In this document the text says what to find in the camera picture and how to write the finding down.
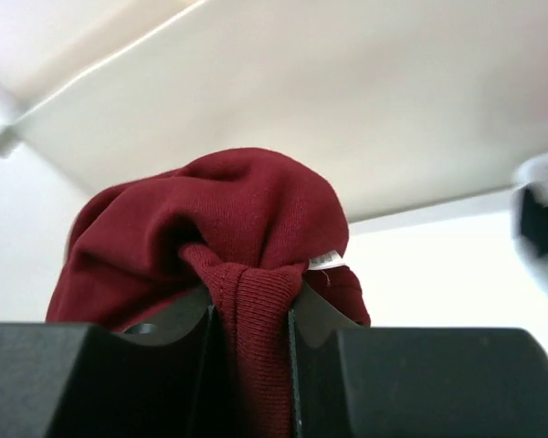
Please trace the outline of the dark red t shirt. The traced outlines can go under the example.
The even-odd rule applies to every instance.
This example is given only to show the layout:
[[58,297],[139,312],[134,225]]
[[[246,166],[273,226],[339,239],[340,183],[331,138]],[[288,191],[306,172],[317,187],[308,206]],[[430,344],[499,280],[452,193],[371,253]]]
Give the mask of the dark red t shirt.
[[274,151],[219,151],[93,197],[70,230],[46,319],[123,330],[204,285],[224,325],[242,434],[287,437],[287,314],[301,286],[370,322],[348,266],[310,267],[342,255],[348,239],[318,173]]

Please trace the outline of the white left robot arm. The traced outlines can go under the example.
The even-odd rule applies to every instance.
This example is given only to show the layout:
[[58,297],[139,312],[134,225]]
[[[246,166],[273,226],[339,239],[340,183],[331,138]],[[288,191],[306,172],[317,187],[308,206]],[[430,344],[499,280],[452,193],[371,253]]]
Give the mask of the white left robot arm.
[[514,247],[537,287],[548,297],[548,152],[514,174]]

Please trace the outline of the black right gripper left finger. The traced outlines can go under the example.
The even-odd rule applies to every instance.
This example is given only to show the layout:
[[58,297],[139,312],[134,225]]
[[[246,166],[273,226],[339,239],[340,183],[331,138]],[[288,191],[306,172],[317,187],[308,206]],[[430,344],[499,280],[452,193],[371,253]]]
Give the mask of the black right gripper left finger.
[[219,437],[231,391],[205,287],[123,332],[0,323],[0,437]]

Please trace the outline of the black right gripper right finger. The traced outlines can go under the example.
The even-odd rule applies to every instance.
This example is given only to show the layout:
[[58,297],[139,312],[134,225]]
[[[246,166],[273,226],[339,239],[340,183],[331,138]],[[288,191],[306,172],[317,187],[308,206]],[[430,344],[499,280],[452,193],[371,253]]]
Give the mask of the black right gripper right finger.
[[365,328],[303,286],[297,437],[548,437],[548,356],[520,328]]

